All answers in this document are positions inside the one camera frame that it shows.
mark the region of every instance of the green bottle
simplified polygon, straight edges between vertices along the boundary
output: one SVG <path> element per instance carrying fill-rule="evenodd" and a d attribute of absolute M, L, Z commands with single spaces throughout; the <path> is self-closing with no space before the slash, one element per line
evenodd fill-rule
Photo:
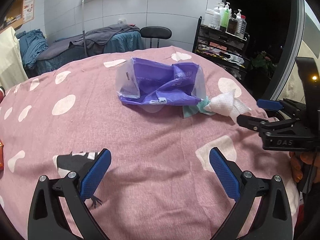
<path fill-rule="evenodd" d="M 225 13 L 223 14 L 223 19 L 221 22 L 220 31 L 222 31 L 224 33 L 226 32 L 228 22 L 229 22 L 229 9 L 227 8 Z"/>

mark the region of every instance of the finger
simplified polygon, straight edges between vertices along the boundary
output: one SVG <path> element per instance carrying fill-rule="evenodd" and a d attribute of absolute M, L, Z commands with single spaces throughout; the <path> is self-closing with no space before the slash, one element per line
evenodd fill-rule
<path fill-rule="evenodd" d="M 299 182 L 303 178 L 302 171 L 296 170 L 295 168 L 292 168 L 292 177 L 295 182 Z"/>
<path fill-rule="evenodd" d="M 318 183 L 318 182 L 320 182 L 320 168 L 317 169 L 316 177 L 313 180 L 313 183 Z"/>
<path fill-rule="evenodd" d="M 295 168 L 298 171 L 301 170 L 301 165 L 300 165 L 300 162 L 297 157 L 295 157 L 295 156 L 291 157 L 290 164 L 291 164 L 292 168 Z"/>
<path fill-rule="evenodd" d="M 314 156 L 315 156 L 314 152 L 305 152 L 305 153 L 301 153 L 300 159 L 304 163 L 311 165 Z M 316 160 L 315 160 L 315 166 L 316 167 L 320 167 L 320 155 L 319 154 L 317 154 L 317 157 L 316 157 Z"/>

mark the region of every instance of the white cloth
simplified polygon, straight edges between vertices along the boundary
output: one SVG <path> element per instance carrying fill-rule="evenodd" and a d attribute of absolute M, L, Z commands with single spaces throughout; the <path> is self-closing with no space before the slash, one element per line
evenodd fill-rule
<path fill-rule="evenodd" d="M 19 41 L 12 27 L 0 33 L 0 85 L 5 90 L 28 79 L 22 66 Z"/>
<path fill-rule="evenodd" d="M 239 98 L 235 98 L 236 90 L 233 89 L 230 92 L 220 94 L 214 98 L 211 98 L 208 105 L 204 107 L 204 110 L 208 112 L 215 112 L 224 116 L 230 116 L 236 123 L 237 117 L 240 114 L 249 112 L 251 109 L 247 107 Z"/>

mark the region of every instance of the green cloth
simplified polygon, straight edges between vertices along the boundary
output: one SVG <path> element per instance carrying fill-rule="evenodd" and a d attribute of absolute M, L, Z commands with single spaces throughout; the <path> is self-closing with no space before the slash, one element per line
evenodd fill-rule
<path fill-rule="evenodd" d="M 204 110 L 204 107 L 209 104 L 209 99 L 206 97 L 206 99 L 202 100 L 199 102 L 196 106 L 183 106 L 183 118 L 188 118 L 194 114 L 197 113 L 203 113 L 207 115 L 214 115 L 215 113 L 213 112 L 208 112 Z"/>

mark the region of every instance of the black cable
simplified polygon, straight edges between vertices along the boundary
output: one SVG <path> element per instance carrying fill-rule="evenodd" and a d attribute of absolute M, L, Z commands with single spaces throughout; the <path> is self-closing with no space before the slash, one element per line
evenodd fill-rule
<path fill-rule="evenodd" d="M 311 164 L 311 167 L 310 167 L 310 170 L 309 170 L 308 179 L 307 179 L 307 193 L 306 193 L 306 197 L 305 197 L 305 199 L 303 201 L 304 203 L 306 203 L 307 199 L 308 199 L 311 174 L 312 174 L 312 171 L 313 171 L 313 167 L 315 166 L 315 161 L 316 161 L 317 154 L 318 154 L 318 150 L 316 150 L 316 153 L 315 153 L 315 155 L 313 157 L 312 164 Z"/>

